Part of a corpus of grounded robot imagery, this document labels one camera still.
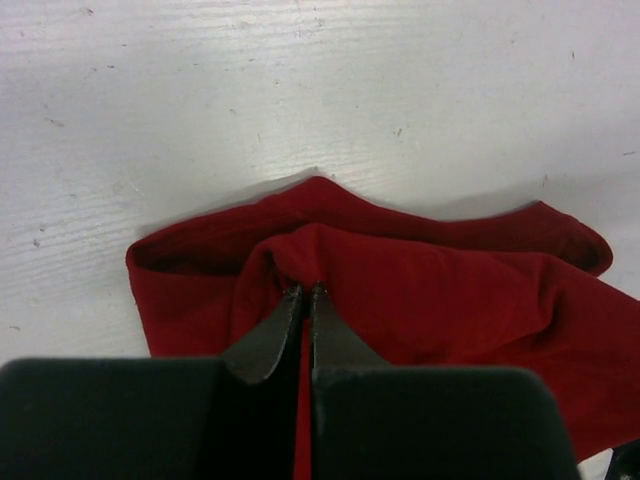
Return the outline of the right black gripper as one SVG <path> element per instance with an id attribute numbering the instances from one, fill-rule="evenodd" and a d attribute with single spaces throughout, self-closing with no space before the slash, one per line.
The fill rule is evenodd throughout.
<path id="1" fill-rule="evenodd" d="M 640 440 L 613 449 L 606 480 L 640 480 Z"/>

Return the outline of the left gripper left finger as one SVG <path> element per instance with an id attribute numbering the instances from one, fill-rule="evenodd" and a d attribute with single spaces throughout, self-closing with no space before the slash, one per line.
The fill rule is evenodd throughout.
<path id="1" fill-rule="evenodd" d="M 5 479 L 289 479 L 304 298 L 215 357 L 20 359 L 1 370 Z"/>

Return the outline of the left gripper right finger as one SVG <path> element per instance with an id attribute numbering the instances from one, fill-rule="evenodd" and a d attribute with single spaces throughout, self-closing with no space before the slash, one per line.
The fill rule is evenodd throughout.
<path id="1" fill-rule="evenodd" d="M 542 380 L 519 368 L 399 367 L 311 300 L 311 468 L 316 479 L 575 479 Z"/>

